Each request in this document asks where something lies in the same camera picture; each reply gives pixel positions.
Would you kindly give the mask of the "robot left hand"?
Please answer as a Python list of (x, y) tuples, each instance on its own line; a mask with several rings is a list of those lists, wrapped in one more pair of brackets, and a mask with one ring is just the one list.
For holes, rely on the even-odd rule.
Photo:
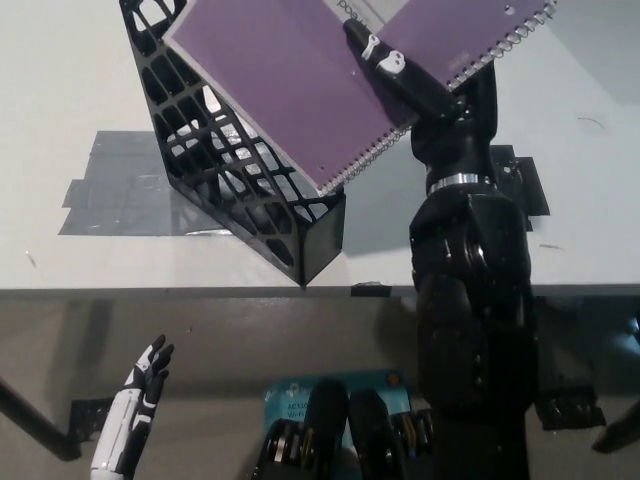
[(157, 337), (135, 362), (111, 403), (90, 478), (132, 479), (151, 432), (174, 346)]

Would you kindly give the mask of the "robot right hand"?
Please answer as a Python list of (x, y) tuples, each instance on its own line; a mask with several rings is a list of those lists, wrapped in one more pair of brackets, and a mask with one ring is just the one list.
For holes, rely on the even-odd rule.
[(349, 19), (342, 28), (367, 74), (417, 115), (411, 148), (427, 167), (427, 191), (463, 181), (494, 182), (490, 156), (498, 120), (494, 64), (449, 90), (361, 22)]

